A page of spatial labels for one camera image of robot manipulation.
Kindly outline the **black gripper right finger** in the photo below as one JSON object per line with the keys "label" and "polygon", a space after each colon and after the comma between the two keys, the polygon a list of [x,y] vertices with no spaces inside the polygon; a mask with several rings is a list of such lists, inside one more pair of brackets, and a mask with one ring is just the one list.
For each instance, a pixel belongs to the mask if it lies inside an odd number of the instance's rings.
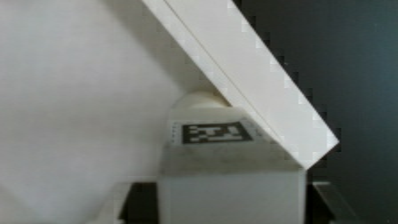
{"label": "black gripper right finger", "polygon": [[305,224],[362,224],[343,195],[327,181],[307,185]]}

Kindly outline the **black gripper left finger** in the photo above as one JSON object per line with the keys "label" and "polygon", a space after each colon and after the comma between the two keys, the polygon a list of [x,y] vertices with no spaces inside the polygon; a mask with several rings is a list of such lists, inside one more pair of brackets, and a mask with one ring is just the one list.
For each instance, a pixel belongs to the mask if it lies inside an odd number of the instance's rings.
{"label": "black gripper left finger", "polygon": [[99,224],[158,224],[156,183],[121,183],[99,212]]}

